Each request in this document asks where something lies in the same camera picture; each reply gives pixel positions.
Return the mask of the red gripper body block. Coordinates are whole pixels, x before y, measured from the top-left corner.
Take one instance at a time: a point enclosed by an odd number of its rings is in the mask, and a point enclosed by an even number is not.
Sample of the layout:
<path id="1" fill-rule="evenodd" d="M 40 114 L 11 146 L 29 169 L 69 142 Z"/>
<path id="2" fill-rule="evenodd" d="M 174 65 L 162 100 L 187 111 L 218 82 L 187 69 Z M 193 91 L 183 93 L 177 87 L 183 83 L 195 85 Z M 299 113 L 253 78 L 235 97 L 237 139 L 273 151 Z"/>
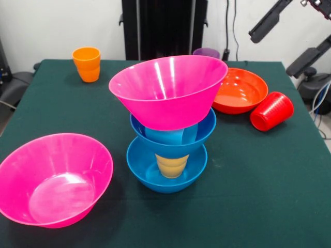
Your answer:
<path id="1" fill-rule="evenodd" d="M 309 3 L 316 11 L 320 12 L 326 19 L 331 19 L 331 1 L 330 0 L 301 0 L 303 7 Z"/>

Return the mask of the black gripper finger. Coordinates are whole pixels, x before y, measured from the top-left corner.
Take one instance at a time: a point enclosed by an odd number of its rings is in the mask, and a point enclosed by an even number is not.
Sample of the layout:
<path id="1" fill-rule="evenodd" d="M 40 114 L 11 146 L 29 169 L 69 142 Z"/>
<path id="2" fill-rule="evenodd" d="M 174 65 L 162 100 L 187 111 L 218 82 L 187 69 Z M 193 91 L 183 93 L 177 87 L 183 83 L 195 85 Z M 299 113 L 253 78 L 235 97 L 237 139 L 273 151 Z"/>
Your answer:
<path id="1" fill-rule="evenodd" d="M 253 43 L 259 43 L 279 22 L 280 13 L 292 0 L 278 0 L 265 16 L 249 31 Z"/>
<path id="2" fill-rule="evenodd" d="M 288 76 L 299 78 L 299 76 L 312 64 L 314 64 L 324 53 L 330 49 L 330 36 L 328 36 L 317 47 L 308 48 L 286 69 Z"/>

